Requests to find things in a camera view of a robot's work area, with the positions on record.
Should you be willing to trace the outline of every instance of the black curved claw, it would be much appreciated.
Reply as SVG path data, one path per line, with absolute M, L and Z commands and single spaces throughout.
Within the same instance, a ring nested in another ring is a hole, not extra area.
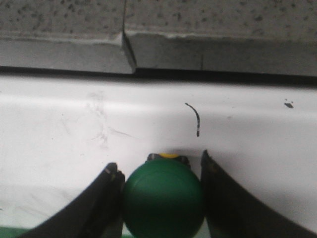
M 18 238 L 119 238 L 122 233 L 121 191 L 124 175 L 116 163 L 69 205 Z
M 202 156 L 201 182 L 207 221 L 214 238 L 317 238 L 257 200 L 207 153 Z

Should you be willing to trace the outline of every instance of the speckled concrete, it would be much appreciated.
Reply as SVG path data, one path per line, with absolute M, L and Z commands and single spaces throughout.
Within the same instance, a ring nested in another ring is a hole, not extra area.
M 0 65 L 132 73 L 124 0 L 0 1 Z
M 127 0 L 138 67 L 317 75 L 317 1 Z

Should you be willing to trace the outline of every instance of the white surface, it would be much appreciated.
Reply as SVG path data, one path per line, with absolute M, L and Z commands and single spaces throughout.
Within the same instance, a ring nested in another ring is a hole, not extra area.
M 128 177 L 149 153 L 173 152 L 199 174 L 208 149 L 253 195 L 317 232 L 316 101 L 306 88 L 0 75 L 0 226 L 39 224 L 109 162 Z

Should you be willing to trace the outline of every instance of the green ball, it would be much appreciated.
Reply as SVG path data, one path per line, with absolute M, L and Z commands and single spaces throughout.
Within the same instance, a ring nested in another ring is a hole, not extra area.
M 125 184 L 123 218 L 136 238 L 192 238 L 204 219 L 201 184 L 178 161 L 145 162 Z

